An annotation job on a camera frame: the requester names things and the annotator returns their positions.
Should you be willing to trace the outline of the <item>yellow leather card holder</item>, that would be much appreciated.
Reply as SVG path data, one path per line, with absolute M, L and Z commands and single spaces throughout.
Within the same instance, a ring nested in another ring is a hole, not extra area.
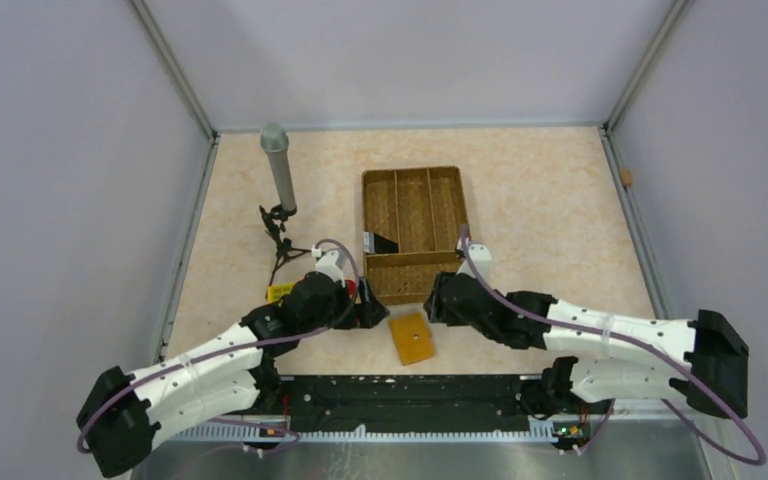
M 435 356 L 432 333 L 422 313 L 416 312 L 388 320 L 393 344 L 403 366 Z

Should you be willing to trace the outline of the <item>stack of black cards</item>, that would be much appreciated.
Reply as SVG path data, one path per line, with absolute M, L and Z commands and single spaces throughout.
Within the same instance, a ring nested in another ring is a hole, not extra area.
M 363 250 L 365 254 L 369 255 L 397 254 L 400 252 L 396 241 L 369 231 L 363 233 Z

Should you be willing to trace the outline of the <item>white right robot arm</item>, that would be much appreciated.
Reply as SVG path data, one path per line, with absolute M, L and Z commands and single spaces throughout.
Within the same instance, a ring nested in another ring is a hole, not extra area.
M 471 244 L 455 272 L 436 274 L 423 308 L 433 323 L 469 326 L 515 350 L 558 353 L 534 412 L 572 412 L 613 399 L 685 400 L 697 412 L 748 415 L 749 348 L 727 318 L 647 319 L 550 294 L 491 290 L 489 250 Z

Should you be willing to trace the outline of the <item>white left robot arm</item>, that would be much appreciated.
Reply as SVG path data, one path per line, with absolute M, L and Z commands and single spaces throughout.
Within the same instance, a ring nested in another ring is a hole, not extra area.
M 279 404 L 276 357 L 332 329 L 370 329 L 389 313 L 339 245 L 315 247 L 315 266 L 275 301 L 175 357 L 101 373 L 76 418 L 76 449 L 105 478 L 124 474 L 176 434 L 221 415 Z M 344 275 L 350 266 L 353 279 Z

